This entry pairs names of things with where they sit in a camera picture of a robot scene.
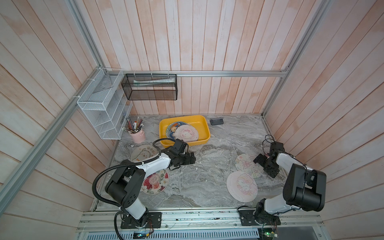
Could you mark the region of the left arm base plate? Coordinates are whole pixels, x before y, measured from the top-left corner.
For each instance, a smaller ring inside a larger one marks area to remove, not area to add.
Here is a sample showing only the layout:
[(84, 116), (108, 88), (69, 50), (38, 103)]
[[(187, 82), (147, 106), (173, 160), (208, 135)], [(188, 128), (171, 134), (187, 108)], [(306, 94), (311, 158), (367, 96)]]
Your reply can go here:
[(149, 212), (145, 213), (139, 220), (136, 220), (131, 215), (123, 215), (121, 229), (149, 229), (149, 228), (160, 228), (162, 223), (161, 212)]

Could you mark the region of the pink ribbon bunny coaster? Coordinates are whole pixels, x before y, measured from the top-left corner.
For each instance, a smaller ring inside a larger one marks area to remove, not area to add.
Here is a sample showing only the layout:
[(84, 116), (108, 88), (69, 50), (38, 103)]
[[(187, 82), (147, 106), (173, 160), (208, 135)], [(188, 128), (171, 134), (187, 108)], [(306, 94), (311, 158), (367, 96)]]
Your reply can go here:
[(253, 162), (255, 156), (250, 156), (247, 154), (239, 155), (235, 160), (235, 167), (238, 171), (247, 173), (252, 178), (256, 179), (262, 176), (264, 170), (263, 168)]

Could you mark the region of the pink unicorn round coaster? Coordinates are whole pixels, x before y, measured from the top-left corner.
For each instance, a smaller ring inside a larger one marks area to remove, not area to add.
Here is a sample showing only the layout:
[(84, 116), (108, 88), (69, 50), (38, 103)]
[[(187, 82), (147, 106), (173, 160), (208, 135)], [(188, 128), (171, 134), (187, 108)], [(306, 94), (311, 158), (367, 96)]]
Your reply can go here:
[(197, 141), (199, 133), (197, 129), (191, 125), (182, 125), (176, 129), (174, 137), (175, 139), (180, 139), (189, 143)]

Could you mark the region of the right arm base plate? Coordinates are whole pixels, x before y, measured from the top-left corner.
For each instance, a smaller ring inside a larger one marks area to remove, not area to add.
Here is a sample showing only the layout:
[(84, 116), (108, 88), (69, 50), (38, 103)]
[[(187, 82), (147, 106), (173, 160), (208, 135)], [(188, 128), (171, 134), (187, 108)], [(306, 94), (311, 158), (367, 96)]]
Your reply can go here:
[(268, 214), (262, 210), (253, 210), (249, 208), (238, 209), (240, 221), (242, 226), (256, 226), (256, 225), (281, 225), (281, 220), (278, 216)]

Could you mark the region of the white bear green coaster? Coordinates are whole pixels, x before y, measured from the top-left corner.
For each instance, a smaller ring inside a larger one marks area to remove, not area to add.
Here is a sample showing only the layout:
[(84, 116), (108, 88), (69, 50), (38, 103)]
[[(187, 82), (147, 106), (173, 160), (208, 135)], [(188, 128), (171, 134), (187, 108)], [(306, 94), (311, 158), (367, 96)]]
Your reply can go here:
[(130, 161), (133, 163), (142, 162), (158, 154), (158, 150), (151, 145), (142, 145), (136, 148), (131, 154)]

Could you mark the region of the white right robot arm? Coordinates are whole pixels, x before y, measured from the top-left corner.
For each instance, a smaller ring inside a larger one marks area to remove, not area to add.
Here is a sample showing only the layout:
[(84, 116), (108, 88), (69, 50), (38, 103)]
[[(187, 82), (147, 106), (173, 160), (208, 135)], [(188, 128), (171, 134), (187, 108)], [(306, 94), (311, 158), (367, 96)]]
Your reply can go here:
[(254, 216), (277, 218), (290, 211), (320, 212), (325, 206), (327, 175), (308, 167), (292, 154), (285, 151), (283, 143), (270, 143), (268, 154), (259, 154), (254, 163), (275, 178), (281, 169), (288, 173), (283, 192), (270, 199), (263, 199), (257, 205)]

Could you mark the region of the large pink unicorn coaster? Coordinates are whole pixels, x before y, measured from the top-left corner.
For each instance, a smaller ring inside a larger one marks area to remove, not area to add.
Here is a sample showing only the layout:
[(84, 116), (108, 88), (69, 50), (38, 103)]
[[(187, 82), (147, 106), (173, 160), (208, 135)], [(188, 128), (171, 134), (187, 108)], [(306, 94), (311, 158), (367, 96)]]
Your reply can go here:
[(237, 201), (249, 203), (256, 199), (258, 186), (255, 180), (247, 173), (236, 171), (227, 178), (227, 189)]

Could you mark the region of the blue bear car coaster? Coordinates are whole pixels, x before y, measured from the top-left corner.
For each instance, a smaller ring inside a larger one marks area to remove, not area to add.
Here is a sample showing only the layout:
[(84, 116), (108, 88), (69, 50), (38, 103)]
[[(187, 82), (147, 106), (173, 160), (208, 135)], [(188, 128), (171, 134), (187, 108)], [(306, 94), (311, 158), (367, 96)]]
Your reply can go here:
[(167, 136), (167, 138), (172, 139), (172, 140), (175, 140), (175, 139), (176, 139), (176, 137), (175, 137), (175, 132), (176, 132), (176, 130), (177, 130), (179, 127), (181, 127), (181, 126), (183, 126), (183, 125), (186, 125), (186, 124), (187, 124), (187, 123), (185, 123), (185, 122), (174, 122), (174, 123), (170, 124), (170, 125), (167, 127), (167, 129), (166, 129), (166, 136)]

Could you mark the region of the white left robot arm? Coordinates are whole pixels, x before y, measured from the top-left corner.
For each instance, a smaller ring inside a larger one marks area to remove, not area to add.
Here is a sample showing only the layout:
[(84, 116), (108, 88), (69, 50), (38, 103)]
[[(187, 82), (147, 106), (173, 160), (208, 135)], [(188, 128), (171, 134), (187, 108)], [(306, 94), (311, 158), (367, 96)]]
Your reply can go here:
[(196, 162), (195, 154), (189, 152), (189, 145), (183, 140), (171, 140), (173, 145), (164, 150), (156, 146), (160, 141), (162, 139), (153, 142), (156, 149), (154, 154), (135, 162), (124, 160), (115, 166), (115, 172), (105, 186), (106, 193), (117, 203), (117, 207), (135, 220), (148, 214), (148, 209), (139, 200), (142, 184), (147, 177), (160, 170), (176, 170)]

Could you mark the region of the floral rose round coaster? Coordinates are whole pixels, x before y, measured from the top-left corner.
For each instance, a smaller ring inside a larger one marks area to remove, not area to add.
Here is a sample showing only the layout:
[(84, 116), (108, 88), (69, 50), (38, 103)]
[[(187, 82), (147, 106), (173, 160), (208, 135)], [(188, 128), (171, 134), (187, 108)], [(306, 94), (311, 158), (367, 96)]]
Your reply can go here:
[(157, 171), (144, 180), (141, 191), (148, 195), (157, 195), (168, 186), (169, 180), (167, 170)]

